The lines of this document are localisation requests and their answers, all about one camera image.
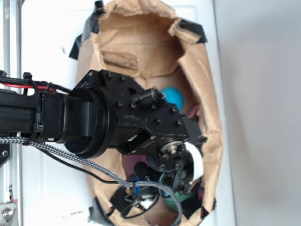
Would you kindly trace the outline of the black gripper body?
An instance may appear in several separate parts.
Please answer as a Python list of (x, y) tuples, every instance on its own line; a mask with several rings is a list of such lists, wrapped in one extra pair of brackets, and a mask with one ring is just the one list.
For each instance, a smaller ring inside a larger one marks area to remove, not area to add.
[(158, 172), (183, 167), (203, 174), (205, 137), (193, 119), (182, 115), (156, 88), (143, 89), (129, 76), (89, 71), (71, 93), (88, 102), (89, 144), (80, 152), (94, 158), (108, 148), (125, 155), (145, 155)]

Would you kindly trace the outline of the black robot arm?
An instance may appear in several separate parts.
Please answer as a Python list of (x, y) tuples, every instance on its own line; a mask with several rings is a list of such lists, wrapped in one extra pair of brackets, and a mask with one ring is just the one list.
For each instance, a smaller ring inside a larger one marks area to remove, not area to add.
[(124, 155), (147, 155), (159, 172), (184, 167), (197, 179), (204, 173), (198, 124), (166, 101), (156, 88), (143, 89), (129, 76), (89, 71), (74, 89), (44, 81), (1, 76), (3, 85), (34, 93), (1, 91), (0, 130), (20, 133), (28, 143), (53, 141), (81, 158), (115, 148)]

